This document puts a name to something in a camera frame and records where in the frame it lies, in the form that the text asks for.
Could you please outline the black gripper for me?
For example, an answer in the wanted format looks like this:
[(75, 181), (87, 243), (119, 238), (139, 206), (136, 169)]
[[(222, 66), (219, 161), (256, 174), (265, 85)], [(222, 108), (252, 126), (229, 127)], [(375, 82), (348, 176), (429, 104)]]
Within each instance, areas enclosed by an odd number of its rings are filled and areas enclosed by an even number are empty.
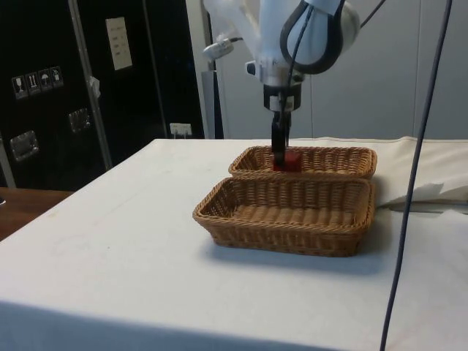
[[(291, 87), (263, 86), (264, 107), (270, 111), (280, 111), (282, 97), (286, 98), (286, 111), (297, 110), (301, 106), (302, 85)], [(271, 151), (275, 165), (283, 165), (289, 145), (291, 128), (290, 112), (275, 112), (271, 124)]]

